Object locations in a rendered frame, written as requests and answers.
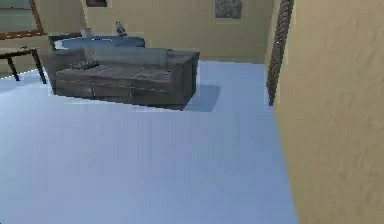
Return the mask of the brown door frame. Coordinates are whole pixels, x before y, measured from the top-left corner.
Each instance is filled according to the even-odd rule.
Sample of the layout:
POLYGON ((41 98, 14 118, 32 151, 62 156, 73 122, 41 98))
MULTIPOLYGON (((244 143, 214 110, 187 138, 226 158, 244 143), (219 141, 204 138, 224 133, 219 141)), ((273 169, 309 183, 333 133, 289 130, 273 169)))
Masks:
POLYGON ((281 65, 283 63, 293 5, 294 0, 280 0, 266 82, 270 106, 273 106, 275 102, 277 84, 281 65))

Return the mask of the blue table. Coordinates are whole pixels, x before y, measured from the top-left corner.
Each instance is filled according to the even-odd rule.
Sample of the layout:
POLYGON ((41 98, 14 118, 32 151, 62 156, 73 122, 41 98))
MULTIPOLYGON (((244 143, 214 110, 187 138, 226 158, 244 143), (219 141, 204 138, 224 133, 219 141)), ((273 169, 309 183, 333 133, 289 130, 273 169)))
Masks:
POLYGON ((48 40, 54 51, 80 47, 120 46, 145 47, 141 37, 91 36, 80 37, 72 34, 49 35, 48 40))

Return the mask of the brown framed window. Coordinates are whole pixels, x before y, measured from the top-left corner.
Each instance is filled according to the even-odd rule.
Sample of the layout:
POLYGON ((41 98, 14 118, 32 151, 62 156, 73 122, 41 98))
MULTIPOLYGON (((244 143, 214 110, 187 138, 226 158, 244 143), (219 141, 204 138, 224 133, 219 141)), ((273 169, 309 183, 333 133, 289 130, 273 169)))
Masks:
POLYGON ((42 35, 35 0, 0 0, 0 40, 42 35))

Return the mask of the grey framed picture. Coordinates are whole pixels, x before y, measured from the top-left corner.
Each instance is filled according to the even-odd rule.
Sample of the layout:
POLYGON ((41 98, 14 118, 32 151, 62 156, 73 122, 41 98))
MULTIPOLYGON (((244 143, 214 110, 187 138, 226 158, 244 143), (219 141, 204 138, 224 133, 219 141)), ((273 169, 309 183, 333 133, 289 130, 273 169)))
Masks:
POLYGON ((215 0, 214 15, 219 19, 240 19, 242 7, 242 0, 215 0))

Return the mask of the black side table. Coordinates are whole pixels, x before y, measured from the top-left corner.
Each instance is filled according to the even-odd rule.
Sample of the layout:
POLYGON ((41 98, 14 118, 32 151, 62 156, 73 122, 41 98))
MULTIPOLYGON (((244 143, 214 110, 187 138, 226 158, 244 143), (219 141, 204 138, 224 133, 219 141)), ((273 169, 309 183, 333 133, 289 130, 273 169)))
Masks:
POLYGON ((12 75, 16 81, 19 81, 19 75, 17 73, 15 64, 13 62, 14 57, 31 55, 34 59, 36 68, 39 72, 40 79, 43 84, 47 83, 44 75, 43 66, 39 58, 39 54, 36 48, 0 48, 0 60, 6 60, 9 68, 11 69, 12 75))

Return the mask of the grey sofa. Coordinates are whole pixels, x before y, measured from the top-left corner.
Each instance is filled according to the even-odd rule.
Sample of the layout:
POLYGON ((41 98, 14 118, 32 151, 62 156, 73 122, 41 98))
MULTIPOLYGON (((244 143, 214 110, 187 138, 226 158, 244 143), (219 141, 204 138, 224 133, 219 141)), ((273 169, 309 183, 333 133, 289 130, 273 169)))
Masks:
POLYGON ((80 47, 41 56, 58 96, 183 110, 196 92, 200 53, 166 48, 80 47), (97 61, 87 70, 70 69, 97 61))

